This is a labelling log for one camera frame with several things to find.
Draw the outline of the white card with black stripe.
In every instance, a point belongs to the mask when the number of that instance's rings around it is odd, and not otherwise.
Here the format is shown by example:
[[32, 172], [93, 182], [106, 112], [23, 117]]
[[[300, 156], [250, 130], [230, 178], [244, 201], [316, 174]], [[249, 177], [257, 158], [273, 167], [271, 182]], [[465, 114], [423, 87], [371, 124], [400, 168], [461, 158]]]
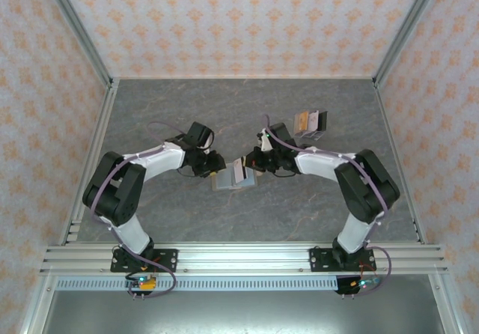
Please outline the white card with black stripe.
[[249, 168], [246, 167], [241, 158], [233, 161], [234, 183], [240, 184], [251, 177]]

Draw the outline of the aluminium frame post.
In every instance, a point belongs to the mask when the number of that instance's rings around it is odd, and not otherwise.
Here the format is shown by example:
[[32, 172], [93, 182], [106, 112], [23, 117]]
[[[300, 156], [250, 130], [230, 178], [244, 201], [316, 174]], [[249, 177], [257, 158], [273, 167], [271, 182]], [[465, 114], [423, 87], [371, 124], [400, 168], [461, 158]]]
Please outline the aluminium frame post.
[[406, 45], [409, 36], [416, 27], [429, 2], [430, 0], [414, 0], [412, 3], [376, 74], [372, 77], [372, 82], [375, 88], [379, 88], [380, 85], [385, 81], [388, 72], [391, 70], [395, 61], [399, 57], [400, 52]]
[[80, 16], [74, 8], [71, 0], [55, 0], [60, 12], [67, 21], [70, 29], [73, 31], [79, 45], [86, 54], [90, 64], [93, 66], [94, 72], [99, 77], [100, 81], [107, 87], [112, 86], [113, 78], [109, 74], [91, 36], [88, 34], [85, 26], [82, 23]]

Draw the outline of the grey metal sheet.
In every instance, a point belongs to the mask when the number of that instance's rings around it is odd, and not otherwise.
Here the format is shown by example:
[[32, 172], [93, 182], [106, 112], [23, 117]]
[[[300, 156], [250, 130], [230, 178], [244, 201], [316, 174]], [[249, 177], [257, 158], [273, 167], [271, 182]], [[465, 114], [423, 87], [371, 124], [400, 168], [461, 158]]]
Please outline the grey metal sheet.
[[42, 334], [445, 334], [435, 301], [376, 293], [60, 291]]

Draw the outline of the circuit board with yellow connector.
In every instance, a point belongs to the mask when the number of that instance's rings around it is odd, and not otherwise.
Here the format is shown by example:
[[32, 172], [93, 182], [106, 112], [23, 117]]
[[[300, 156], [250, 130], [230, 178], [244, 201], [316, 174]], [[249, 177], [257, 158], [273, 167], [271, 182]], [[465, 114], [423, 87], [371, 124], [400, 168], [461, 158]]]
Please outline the circuit board with yellow connector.
[[132, 290], [153, 291], [156, 288], [156, 278], [150, 274], [127, 274], [127, 286]]

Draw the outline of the long aluminium profile rail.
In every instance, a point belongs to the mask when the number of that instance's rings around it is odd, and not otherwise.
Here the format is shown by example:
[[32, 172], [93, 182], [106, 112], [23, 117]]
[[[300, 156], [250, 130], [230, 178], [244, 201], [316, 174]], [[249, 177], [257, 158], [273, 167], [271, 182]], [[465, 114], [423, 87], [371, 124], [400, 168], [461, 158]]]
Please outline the long aluminium profile rail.
[[[177, 274], [192, 275], [308, 275], [311, 242], [158, 243], [177, 249]], [[43, 275], [105, 275], [112, 261], [112, 243], [73, 242], [47, 248]], [[440, 245], [413, 242], [372, 243], [378, 274], [448, 273], [452, 268]]]

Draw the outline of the aluminium frame leg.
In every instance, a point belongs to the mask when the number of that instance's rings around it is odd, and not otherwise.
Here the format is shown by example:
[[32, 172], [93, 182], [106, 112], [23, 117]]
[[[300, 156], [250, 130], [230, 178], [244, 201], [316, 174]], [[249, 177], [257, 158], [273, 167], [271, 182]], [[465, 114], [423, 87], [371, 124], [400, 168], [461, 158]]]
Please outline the aluminium frame leg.
[[448, 293], [444, 275], [430, 274], [428, 277], [444, 333], [462, 334], [462, 328], [454, 314], [452, 297]]
[[41, 276], [27, 307], [20, 334], [42, 334], [55, 294], [58, 278]]

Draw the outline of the beige folding card holder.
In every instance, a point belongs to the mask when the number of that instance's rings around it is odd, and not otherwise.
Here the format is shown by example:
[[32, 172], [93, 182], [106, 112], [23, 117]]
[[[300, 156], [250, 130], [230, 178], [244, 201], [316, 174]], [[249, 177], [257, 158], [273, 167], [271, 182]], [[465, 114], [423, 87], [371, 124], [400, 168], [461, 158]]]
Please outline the beige folding card holder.
[[211, 177], [212, 190], [214, 192], [221, 190], [237, 190], [257, 186], [257, 175], [250, 168], [246, 169], [248, 177], [239, 183], [235, 182], [234, 169], [232, 163], [226, 164], [226, 169], [221, 170]]

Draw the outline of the circuit board with green light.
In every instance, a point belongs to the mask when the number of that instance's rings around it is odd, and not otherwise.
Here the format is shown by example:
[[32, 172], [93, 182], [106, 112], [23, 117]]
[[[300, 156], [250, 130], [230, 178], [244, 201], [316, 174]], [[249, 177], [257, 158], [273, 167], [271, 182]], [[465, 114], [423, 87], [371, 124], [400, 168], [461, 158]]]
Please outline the circuit board with green light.
[[368, 288], [374, 285], [378, 285], [380, 283], [380, 278], [379, 277], [374, 277], [371, 279], [357, 279], [353, 280], [350, 283], [351, 288]]

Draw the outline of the clear acrylic card stand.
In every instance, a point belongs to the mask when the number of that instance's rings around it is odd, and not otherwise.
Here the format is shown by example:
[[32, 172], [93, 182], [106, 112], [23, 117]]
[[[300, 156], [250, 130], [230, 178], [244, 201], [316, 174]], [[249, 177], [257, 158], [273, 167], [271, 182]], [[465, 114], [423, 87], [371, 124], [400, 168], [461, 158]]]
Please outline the clear acrylic card stand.
[[326, 131], [324, 131], [324, 132], [319, 132], [319, 131], [310, 132], [310, 131], [306, 130], [306, 131], [296, 133], [294, 129], [293, 129], [293, 131], [294, 131], [294, 136], [297, 137], [297, 138], [311, 139], [311, 140], [314, 140], [314, 141], [317, 141], [326, 132]]

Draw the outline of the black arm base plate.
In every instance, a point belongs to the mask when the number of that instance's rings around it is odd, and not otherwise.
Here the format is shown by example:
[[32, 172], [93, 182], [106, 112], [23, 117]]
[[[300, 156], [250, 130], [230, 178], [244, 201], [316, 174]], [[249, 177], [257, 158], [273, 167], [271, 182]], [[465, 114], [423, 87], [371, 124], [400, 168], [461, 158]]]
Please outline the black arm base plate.
[[[113, 256], [110, 265], [110, 271], [113, 273], [165, 272], [161, 268], [138, 260], [129, 254], [125, 249], [116, 248], [113, 250], [112, 254]], [[152, 249], [148, 254], [146, 254], [145, 258], [154, 261], [157, 264], [161, 264], [163, 267], [175, 272], [178, 254], [179, 251], [177, 249]]]
[[360, 249], [348, 254], [341, 248], [310, 248], [309, 264], [312, 272], [358, 272], [375, 271], [376, 259], [373, 250]]

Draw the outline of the aluminium side rail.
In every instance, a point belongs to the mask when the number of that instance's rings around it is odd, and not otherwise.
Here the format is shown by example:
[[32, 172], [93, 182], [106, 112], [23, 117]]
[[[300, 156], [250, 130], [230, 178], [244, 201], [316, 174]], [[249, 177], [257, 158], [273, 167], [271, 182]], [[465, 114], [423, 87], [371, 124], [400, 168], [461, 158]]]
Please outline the aluminium side rail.
[[114, 77], [106, 86], [106, 92], [97, 115], [91, 140], [89, 142], [88, 152], [85, 156], [83, 172], [79, 180], [78, 189], [67, 214], [67, 218], [63, 225], [61, 236], [58, 241], [59, 246], [64, 246], [67, 243], [67, 238], [71, 234], [70, 230], [72, 227], [82, 222], [82, 216], [84, 213], [84, 205], [82, 203], [83, 192], [96, 168], [104, 135], [106, 133], [116, 93], [118, 91], [119, 82], [120, 79], [118, 77]]
[[402, 189], [401, 193], [402, 193], [402, 196], [405, 198], [405, 200], [408, 204], [409, 214], [412, 218], [411, 221], [412, 221], [412, 224], [413, 224], [414, 229], [415, 229], [415, 235], [417, 237], [417, 241], [421, 245], [428, 244], [427, 238], [426, 238], [425, 233], [424, 233], [423, 223], [421, 222], [421, 218], [418, 215], [417, 205], [415, 203], [415, 199], [412, 197], [411, 191], [409, 190], [408, 180], [406, 179], [406, 176], [405, 176], [404, 171], [403, 171], [403, 166], [402, 166], [400, 154], [397, 150], [394, 134], [393, 134], [391, 125], [389, 123], [386, 110], [385, 110], [385, 103], [384, 103], [384, 101], [381, 97], [381, 94], [380, 94], [379, 84], [377, 82], [375, 82], [374, 79], [373, 79], [373, 87], [374, 87], [374, 92], [375, 92], [375, 95], [376, 95], [377, 102], [379, 104], [379, 109], [382, 113], [382, 117], [383, 117], [383, 120], [384, 120], [384, 123], [385, 123], [385, 129], [386, 129], [386, 132], [388, 134], [388, 139], [389, 139], [390, 144], [391, 144], [391, 150], [392, 150], [392, 153], [394, 155], [394, 161], [395, 161], [395, 164], [396, 164], [396, 167], [397, 167], [397, 170], [398, 170], [398, 174], [400, 176], [401, 189]]

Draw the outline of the thin aluminium edge strip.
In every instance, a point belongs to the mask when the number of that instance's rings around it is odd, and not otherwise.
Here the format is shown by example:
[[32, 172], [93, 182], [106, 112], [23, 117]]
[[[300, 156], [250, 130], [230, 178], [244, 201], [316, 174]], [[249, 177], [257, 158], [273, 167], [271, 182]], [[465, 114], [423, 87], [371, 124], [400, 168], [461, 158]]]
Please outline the thin aluminium edge strip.
[[308, 75], [188, 75], [188, 76], [114, 76], [112, 81], [121, 80], [166, 80], [166, 79], [339, 79], [339, 80], [367, 80], [372, 81], [372, 76], [308, 76]]

